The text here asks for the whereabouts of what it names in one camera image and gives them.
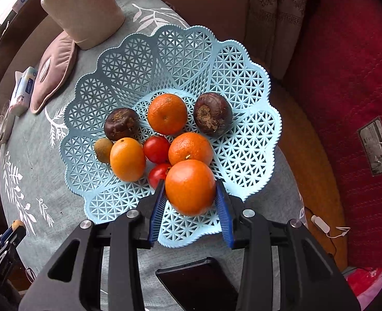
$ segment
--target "kiwi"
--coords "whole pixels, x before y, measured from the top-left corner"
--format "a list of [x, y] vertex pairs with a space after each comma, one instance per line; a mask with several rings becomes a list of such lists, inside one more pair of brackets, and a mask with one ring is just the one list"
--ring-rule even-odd
[[110, 151], [112, 150], [113, 142], [107, 138], [100, 138], [94, 144], [97, 160], [104, 164], [110, 163]]

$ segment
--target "phone screen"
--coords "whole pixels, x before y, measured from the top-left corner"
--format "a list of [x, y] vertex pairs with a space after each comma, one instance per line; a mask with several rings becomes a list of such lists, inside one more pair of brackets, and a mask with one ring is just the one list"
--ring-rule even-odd
[[212, 257], [156, 271], [159, 281], [185, 311], [235, 311], [238, 293]]

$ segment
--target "tangerine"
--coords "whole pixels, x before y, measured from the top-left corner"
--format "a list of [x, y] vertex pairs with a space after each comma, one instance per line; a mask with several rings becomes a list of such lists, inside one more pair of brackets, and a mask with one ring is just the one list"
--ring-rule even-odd
[[202, 215], [214, 202], [215, 177], [210, 168], [199, 160], [181, 161], [169, 170], [165, 192], [178, 213]]
[[186, 132], [176, 137], [168, 151], [171, 165], [184, 160], [199, 160], [210, 165], [214, 151], [208, 139], [195, 132]]
[[187, 106], [175, 94], [161, 94], [149, 105], [149, 125], [160, 134], [168, 136], [177, 133], [183, 129], [187, 120]]
[[132, 138], [119, 139], [110, 151], [110, 166], [120, 180], [138, 181], [146, 166], [142, 145]]

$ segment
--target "blue plastic basket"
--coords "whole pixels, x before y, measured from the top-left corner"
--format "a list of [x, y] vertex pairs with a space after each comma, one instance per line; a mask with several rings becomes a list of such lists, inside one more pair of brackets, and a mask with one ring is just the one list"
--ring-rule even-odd
[[[110, 112], [119, 107], [135, 109], [140, 117], [136, 139], [143, 143], [154, 134], [147, 122], [150, 102], [159, 94], [175, 93], [188, 108], [183, 131], [198, 132], [193, 105], [208, 91], [223, 95], [234, 113], [230, 131], [209, 138], [214, 175], [242, 200], [265, 186], [273, 173], [274, 147], [281, 133], [281, 117], [268, 101], [267, 72], [236, 41], [219, 42], [200, 26], [166, 25], [152, 36], [131, 34], [119, 47], [103, 52], [96, 71], [78, 80], [75, 97], [66, 108], [68, 135], [60, 145], [65, 180], [73, 193], [84, 198], [88, 218], [95, 223], [112, 221], [153, 192], [146, 177], [153, 167], [149, 161], [144, 178], [134, 183], [120, 181], [108, 165], [97, 161], [93, 146], [104, 136], [103, 124]], [[158, 241], [177, 248], [220, 231], [215, 207], [203, 216], [186, 217], [167, 203]]]

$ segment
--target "red tomato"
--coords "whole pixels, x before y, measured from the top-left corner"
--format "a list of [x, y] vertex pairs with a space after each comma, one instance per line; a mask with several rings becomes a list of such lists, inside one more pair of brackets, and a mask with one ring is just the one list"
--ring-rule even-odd
[[153, 189], [156, 189], [160, 179], [166, 179], [166, 175], [171, 167], [171, 164], [159, 164], [149, 172], [148, 181]]
[[168, 151], [171, 144], [163, 136], [151, 136], [143, 144], [146, 157], [155, 164], [169, 162]]

